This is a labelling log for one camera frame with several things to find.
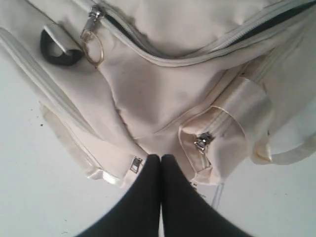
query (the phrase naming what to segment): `backpack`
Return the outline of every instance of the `backpack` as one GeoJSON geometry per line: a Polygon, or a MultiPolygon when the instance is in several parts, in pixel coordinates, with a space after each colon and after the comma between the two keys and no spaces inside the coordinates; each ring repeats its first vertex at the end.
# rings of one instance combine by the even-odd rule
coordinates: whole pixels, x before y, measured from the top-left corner
{"type": "Polygon", "coordinates": [[[222,184],[311,102],[314,0],[0,0],[1,57],[21,69],[87,177],[126,187],[148,154],[222,184]],[[60,50],[54,55],[52,48],[60,50]]]}

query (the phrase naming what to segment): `bag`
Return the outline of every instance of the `bag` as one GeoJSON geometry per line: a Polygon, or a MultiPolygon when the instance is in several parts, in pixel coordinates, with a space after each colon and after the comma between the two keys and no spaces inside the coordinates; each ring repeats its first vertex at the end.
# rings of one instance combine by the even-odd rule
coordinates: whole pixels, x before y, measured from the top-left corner
{"type": "Polygon", "coordinates": [[[247,157],[315,151],[313,134],[286,153],[269,145],[316,94],[315,4],[0,0],[1,56],[89,178],[130,185],[148,154],[173,154],[188,180],[222,187],[247,157]]]}

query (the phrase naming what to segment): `floor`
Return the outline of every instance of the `floor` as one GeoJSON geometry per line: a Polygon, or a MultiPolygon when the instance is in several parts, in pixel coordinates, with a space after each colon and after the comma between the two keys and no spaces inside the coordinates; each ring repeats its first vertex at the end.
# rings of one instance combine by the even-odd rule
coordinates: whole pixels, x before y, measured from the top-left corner
{"type": "MultiPolygon", "coordinates": [[[[0,236],[75,236],[125,191],[87,179],[40,117],[36,97],[15,69],[0,59],[0,72],[0,236]]],[[[290,134],[276,138],[276,149],[298,131],[310,132],[313,122],[292,126],[290,134]]],[[[315,236],[314,166],[316,155],[289,166],[247,159],[226,182],[218,211],[258,237],[315,236]]],[[[202,189],[210,196],[214,191],[202,189]]]]}

